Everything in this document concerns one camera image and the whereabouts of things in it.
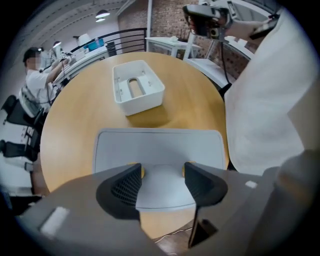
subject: white sleeve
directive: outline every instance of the white sleeve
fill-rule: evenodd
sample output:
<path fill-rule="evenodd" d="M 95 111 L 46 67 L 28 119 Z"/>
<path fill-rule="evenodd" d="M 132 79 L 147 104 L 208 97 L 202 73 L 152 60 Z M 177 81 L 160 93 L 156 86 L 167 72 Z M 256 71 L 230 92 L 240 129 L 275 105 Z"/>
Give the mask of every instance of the white sleeve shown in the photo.
<path fill-rule="evenodd" d="M 32 89 L 44 89 L 46 87 L 48 73 L 40 73 L 39 71 L 34 71 L 26 79 L 26 85 Z"/>

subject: white plastic box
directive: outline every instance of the white plastic box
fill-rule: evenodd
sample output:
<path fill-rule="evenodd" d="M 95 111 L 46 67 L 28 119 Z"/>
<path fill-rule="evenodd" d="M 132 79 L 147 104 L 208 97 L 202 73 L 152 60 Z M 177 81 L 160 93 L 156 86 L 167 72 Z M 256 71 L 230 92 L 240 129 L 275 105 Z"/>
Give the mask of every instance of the white plastic box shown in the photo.
<path fill-rule="evenodd" d="M 115 102 L 130 116 L 160 106 L 165 86 L 144 60 L 135 60 L 113 67 L 113 93 Z"/>

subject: white shirt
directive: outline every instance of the white shirt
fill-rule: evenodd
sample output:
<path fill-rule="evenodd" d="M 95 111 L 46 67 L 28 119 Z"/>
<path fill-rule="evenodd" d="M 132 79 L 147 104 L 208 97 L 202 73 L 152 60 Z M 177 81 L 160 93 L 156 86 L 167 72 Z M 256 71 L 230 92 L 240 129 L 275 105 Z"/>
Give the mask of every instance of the white shirt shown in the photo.
<path fill-rule="evenodd" d="M 304 151 L 288 113 L 317 79 L 318 55 L 284 10 L 225 94 L 230 160 L 240 173 L 262 175 Z"/>
<path fill-rule="evenodd" d="M 49 101 L 52 101 L 56 97 L 56 92 L 53 89 L 52 84 L 49 83 L 48 86 L 46 86 L 48 75 L 49 74 L 46 72 L 40 73 L 38 70 L 28 69 L 25 78 L 26 86 L 40 106 L 44 108 L 44 112 L 49 111 L 51 107 Z"/>

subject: brick wall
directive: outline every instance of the brick wall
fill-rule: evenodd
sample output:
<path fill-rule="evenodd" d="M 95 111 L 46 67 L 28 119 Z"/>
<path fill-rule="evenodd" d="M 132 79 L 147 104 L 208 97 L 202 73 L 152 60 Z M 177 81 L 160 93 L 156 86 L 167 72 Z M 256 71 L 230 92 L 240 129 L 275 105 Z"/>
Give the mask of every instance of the brick wall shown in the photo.
<path fill-rule="evenodd" d="M 198 0 L 153 0 L 151 37 L 176 36 L 180 39 L 188 40 L 190 30 L 185 20 L 182 7 L 187 4 L 197 3 Z M 137 0 L 118 17 L 119 29 L 138 28 L 143 25 L 146 27 L 147 9 L 147 0 Z M 197 58 L 204 58 L 211 40 L 197 36 L 194 43 L 201 47 Z M 255 48 L 252 46 L 248 46 L 248 49 L 253 52 L 255 51 Z M 155 51 L 166 54 L 166 52 L 160 48 L 155 48 Z M 248 60 L 228 47 L 224 47 L 223 53 L 227 72 L 237 79 L 247 66 Z M 182 59 L 183 52 L 178 52 L 178 57 Z M 209 59 L 222 67 L 219 45 L 212 51 Z"/>
<path fill-rule="evenodd" d="M 146 28 L 147 27 L 147 16 L 148 16 L 148 0 L 136 0 L 133 4 L 131 4 L 127 9 L 125 9 L 118 16 L 118 24 L 119 30 L 128 30 L 128 29 L 137 29 L 137 28 Z M 144 41 L 140 39 L 144 39 L 143 31 L 132 31 L 121 33 L 121 37 L 127 37 L 121 39 L 121 45 L 123 48 L 123 53 L 127 53 L 130 51 L 138 50 L 144 48 Z"/>

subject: gray tray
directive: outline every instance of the gray tray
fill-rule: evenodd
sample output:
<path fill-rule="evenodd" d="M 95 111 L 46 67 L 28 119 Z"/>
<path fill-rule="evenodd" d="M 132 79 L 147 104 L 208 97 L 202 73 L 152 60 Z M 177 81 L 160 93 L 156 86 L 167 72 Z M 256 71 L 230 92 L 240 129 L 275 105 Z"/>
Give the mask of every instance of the gray tray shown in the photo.
<path fill-rule="evenodd" d="M 132 162 L 145 169 L 136 209 L 167 212 L 194 207 L 182 167 L 187 161 L 225 169 L 224 144 L 216 130 L 105 128 L 96 139 L 93 173 Z"/>

